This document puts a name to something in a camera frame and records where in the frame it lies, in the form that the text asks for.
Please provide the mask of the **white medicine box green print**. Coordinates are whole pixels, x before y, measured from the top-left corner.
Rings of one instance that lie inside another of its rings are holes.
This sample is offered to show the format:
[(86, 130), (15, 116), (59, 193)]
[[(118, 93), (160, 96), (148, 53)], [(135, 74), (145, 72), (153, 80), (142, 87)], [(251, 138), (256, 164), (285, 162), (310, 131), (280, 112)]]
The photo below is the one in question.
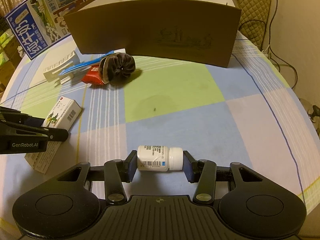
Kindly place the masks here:
[(49, 140), (44, 152), (27, 153), (24, 158), (33, 170), (45, 174), (62, 142), (69, 136), (69, 129), (81, 112), (78, 103), (65, 96), (59, 98), (43, 122), (49, 130)]

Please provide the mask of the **white pill bottle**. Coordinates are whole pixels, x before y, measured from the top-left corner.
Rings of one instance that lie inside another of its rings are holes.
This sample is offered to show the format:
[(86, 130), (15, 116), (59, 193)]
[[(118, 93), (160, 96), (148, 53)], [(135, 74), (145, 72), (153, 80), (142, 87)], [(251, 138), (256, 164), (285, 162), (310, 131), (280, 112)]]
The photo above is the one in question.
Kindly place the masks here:
[(140, 145), (137, 150), (140, 171), (180, 171), (183, 168), (183, 149), (180, 147)]

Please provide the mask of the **dark brown sock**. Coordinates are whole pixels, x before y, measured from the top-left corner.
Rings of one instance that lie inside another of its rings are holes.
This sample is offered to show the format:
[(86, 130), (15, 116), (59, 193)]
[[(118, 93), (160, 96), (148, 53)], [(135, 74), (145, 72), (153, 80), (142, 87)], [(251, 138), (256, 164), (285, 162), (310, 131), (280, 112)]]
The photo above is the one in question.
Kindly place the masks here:
[(127, 79), (135, 70), (135, 59), (127, 53), (107, 55), (99, 64), (99, 76), (103, 84), (111, 83), (116, 79)]

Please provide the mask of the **white plastic comb holder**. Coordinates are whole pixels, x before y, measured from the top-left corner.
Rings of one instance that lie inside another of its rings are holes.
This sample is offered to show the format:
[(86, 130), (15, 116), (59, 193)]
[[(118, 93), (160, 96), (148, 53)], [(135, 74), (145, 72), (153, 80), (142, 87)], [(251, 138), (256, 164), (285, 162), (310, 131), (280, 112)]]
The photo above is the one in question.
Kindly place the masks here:
[(46, 67), (43, 71), (43, 75), (47, 82), (55, 82), (56, 85), (63, 85), (73, 78), (73, 73), (68, 72), (63, 74), (62, 72), (69, 67), (72, 67), (80, 62), (77, 53), (73, 50), (56, 63)]

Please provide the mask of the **red snack packet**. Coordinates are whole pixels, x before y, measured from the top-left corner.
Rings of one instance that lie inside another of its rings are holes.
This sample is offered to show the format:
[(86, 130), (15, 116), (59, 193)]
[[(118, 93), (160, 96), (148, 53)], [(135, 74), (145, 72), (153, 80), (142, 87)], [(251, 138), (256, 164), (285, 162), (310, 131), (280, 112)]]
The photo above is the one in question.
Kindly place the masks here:
[(93, 65), (89, 68), (86, 75), (81, 79), (83, 83), (92, 85), (105, 85), (99, 65)]

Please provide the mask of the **checked blue green tablecloth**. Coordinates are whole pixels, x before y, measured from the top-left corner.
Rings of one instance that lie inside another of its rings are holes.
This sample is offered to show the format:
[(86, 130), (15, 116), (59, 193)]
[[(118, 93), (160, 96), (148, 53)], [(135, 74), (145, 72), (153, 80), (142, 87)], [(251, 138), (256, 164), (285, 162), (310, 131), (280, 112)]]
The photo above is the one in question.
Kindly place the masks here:
[(18, 239), (14, 201), (69, 167), (124, 159), (139, 145), (187, 150), (220, 166), (240, 162), (304, 201), (301, 236), (319, 236), (319, 138), (299, 98), (257, 48), (238, 35), (227, 68), (136, 57), (137, 71), (123, 85), (93, 87), (76, 74), (48, 83), (44, 69), (76, 49), (71, 37), (34, 60), (24, 57), (1, 101), (46, 117), (59, 97), (75, 100), (80, 116), (46, 174), (24, 155), (1, 156), (1, 239)]

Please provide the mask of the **blue white toothpaste tube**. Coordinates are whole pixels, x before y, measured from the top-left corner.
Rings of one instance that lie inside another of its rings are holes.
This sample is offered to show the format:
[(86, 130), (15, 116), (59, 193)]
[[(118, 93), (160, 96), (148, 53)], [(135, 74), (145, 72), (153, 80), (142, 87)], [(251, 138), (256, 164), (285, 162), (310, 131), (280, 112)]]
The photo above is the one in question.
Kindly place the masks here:
[(94, 60), (91, 60), (91, 61), (86, 61), (86, 62), (82, 62), (82, 63), (79, 63), (79, 64), (76, 64), (76, 65), (73, 65), (71, 67), (68, 67), (66, 69), (64, 69), (59, 75), (63, 75), (63, 74), (67, 74), (69, 72), (72, 72), (74, 70), (77, 70), (77, 69), (80, 69), (80, 68), (83, 68), (83, 67), (87, 67), (87, 66), (91, 66), (91, 65), (94, 65), (96, 63), (99, 63), (102, 58), (110, 55), (110, 54), (113, 54), (114, 53), (114, 50), (112, 51), (109, 51), (108, 53), (104, 54), (103, 56), (97, 58), (97, 59), (94, 59)]

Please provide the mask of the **blue milk carton box left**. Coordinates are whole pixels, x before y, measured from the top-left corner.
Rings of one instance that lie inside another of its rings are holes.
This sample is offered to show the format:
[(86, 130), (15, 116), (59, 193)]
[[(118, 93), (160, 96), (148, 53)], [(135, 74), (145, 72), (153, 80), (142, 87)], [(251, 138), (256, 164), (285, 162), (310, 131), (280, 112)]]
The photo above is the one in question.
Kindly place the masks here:
[(84, 1), (25, 0), (5, 18), (32, 60), (70, 35), (64, 16)]

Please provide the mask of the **steel pot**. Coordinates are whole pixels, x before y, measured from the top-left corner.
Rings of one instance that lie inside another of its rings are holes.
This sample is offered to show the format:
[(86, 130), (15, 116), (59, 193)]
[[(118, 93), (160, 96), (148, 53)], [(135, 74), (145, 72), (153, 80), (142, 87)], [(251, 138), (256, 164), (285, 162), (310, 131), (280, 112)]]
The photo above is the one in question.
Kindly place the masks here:
[(303, 98), (299, 98), (301, 104), (303, 105), (310, 121), (312, 122), (317, 135), (319, 136), (319, 107), (317, 105), (313, 105), (307, 100)]

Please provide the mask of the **brown cardboard storage box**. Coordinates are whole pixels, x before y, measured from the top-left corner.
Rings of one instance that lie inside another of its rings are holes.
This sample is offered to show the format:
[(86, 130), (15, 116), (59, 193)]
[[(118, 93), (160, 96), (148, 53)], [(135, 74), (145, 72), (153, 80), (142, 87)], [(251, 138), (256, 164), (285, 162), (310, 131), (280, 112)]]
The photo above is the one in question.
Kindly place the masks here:
[(236, 0), (87, 0), (64, 19), (83, 54), (125, 49), (227, 67), (240, 16)]

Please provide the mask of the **beige quilted chair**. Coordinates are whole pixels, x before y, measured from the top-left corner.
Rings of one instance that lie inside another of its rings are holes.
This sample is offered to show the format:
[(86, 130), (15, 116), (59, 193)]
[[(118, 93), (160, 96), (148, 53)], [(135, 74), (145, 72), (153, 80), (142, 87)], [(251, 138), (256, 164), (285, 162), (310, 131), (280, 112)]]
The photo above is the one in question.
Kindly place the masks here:
[(271, 0), (236, 0), (241, 16), (238, 31), (258, 49), (263, 46)]

